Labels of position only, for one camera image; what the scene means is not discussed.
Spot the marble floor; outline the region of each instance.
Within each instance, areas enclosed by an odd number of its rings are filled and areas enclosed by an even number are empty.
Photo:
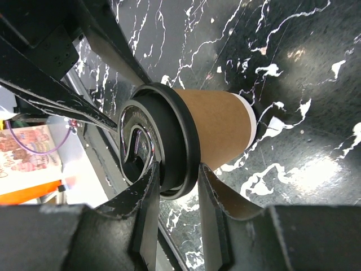
[[[224,90],[258,113],[258,138],[216,174],[270,204],[361,204],[361,4],[352,0],[112,0],[135,57],[173,88]],[[134,87],[86,41],[76,71],[117,121]],[[196,188],[161,202],[190,270],[204,270]]]

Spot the paper coffee cup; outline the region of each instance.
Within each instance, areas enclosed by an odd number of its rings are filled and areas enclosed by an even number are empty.
[[[256,136],[256,117],[241,96],[225,91],[175,90],[195,122],[201,162],[212,170],[240,155]]]

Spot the black plastic lid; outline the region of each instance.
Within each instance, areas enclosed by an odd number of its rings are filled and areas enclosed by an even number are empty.
[[[161,83],[142,85],[121,108],[118,123],[121,170],[128,183],[160,162],[161,196],[188,194],[198,177],[200,145],[193,118],[181,97]]]

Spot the purple cable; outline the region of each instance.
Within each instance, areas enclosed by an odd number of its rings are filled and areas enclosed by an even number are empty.
[[[66,140],[68,139],[70,132],[71,132],[71,129],[69,128],[63,141],[61,141],[61,143],[59,145],[57,145],[55,148],[53,148],[52,150],[47,151],[47,152],[37,152],[37,151],[33,151],[32,149],[26,147],[24,144],[21,143],[21,141],[17,138],[16,134],[14,133],[14,130],[12,129],[10,122],[8,120],[6,120],[5,123],[6,123],[7,129],[10,131],[10,133],[11,133],[13,139],[16,141],[16,143],[19,144],[19,146],[21,148],[23,148],[25,151],[28,151],[31,154],[35,154],[35,155],[47,155],[47,154],[53,153],[54,151],[57,151],[66,142]]]

